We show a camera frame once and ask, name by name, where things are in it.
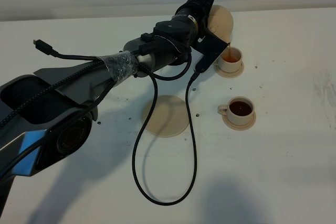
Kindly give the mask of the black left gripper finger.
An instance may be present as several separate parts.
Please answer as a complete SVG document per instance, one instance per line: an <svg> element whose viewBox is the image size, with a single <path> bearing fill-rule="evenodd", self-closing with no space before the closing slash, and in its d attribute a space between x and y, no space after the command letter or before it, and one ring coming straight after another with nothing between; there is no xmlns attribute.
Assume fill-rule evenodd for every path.
<svg viewBox="0 0 336 224"><path fill-rule="evenodd" d="M188 6L202 16L208 16L213 6L214 0L190 0Z"/></svg>

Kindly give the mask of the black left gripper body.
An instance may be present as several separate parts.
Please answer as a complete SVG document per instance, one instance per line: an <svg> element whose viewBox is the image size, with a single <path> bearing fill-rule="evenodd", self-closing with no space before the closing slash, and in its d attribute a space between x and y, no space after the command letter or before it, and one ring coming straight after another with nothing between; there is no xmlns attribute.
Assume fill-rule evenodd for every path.
<svg viewBox="0 0 336 224"><path fill-rule="evenodd" d="M156 51L188 51L195 41L201 42L209 15L188 6L190 0L178 8L171 20L158 22L153 28Z"/></svg>

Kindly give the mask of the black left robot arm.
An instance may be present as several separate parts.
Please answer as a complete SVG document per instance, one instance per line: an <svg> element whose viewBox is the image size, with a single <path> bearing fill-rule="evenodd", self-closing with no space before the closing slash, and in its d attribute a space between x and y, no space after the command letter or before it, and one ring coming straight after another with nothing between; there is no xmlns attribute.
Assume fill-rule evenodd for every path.
<svg viewBox="0 0 336 224"><path fill-rule="evenodd" d="M76 152L98 118L98 104L125 79L154 76L165 66L191 65L191 51L206 54L214 35L208 19L214 0L188 0L151 33L109 56L63 55L42 40L35 48L79 65L44 68L1 86L1 206L16 176L33 176Z"/></svg>

